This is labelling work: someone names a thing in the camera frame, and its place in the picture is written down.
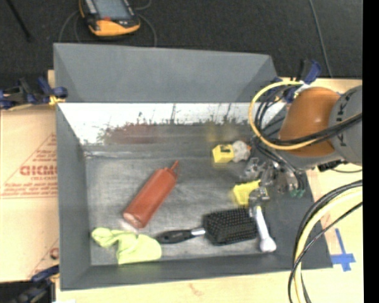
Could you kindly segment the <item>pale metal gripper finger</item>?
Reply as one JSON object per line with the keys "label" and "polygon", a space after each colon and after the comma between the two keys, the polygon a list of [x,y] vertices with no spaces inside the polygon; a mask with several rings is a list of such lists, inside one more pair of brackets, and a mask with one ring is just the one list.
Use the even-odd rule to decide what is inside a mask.
{"label": "pale metal gripper finger", "polygon": [[250,208],[264,206],[270,201],[270,195],[265,187],[258,187],[249,194],[248,205]]}
{"label": "pale metal gripper finger", "polygon": [[254,181],[260,178],[260,159],[251,158],[248,160],[243,173],[240,175],[240,181]]}

